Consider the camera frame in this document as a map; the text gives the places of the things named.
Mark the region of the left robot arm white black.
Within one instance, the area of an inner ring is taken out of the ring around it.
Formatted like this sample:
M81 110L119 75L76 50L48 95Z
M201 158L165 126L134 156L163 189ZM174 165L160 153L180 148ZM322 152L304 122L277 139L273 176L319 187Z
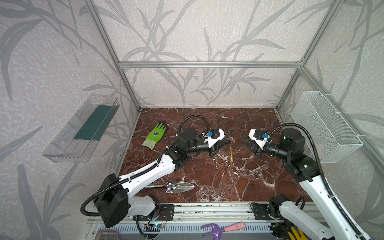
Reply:
M222 147L231 144L222 129L211 129L201 115L186 117L178 127L177 139L165 148L157 160L126 175L107 176L98 192L87 198L80 213L88 217L101 217L110 228L131 216L156 218L162 205L151 196L138 197L142 189L158 179L182 168L192 154L207 152L212 158Z

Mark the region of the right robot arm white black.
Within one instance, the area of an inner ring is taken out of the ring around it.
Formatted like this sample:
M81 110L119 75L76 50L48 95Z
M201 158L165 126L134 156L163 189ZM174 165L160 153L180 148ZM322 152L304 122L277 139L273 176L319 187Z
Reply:
M284 236L295 240L369 240L367 234L339 201L324 174L315 142L309 131L295 123L280 126L279 142L262 130L251 129L242 144L259 158L262 155L282 160L283 166L310 196L326 221L321 224L284 195L270 199L270 215L290 225Z

